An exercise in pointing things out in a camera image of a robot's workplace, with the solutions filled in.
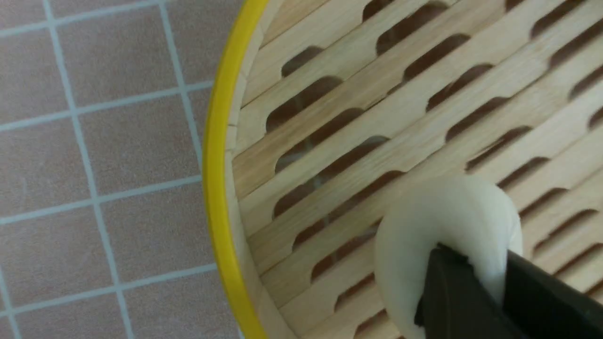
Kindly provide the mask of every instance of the dough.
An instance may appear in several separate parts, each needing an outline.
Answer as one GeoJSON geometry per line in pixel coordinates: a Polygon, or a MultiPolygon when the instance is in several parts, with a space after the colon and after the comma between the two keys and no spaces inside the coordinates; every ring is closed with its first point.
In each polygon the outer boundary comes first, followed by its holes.
{"type": "Polygon", "coordinates": [[[438,242],[468,256],[481,284],[502,303],[507,250],[521,255],[523,249],[519,215],[501,189],[472,176],[424,182],[393,203],[376,235],[375,280],[406,339],[425,337],[414,315],[438,242]]]}

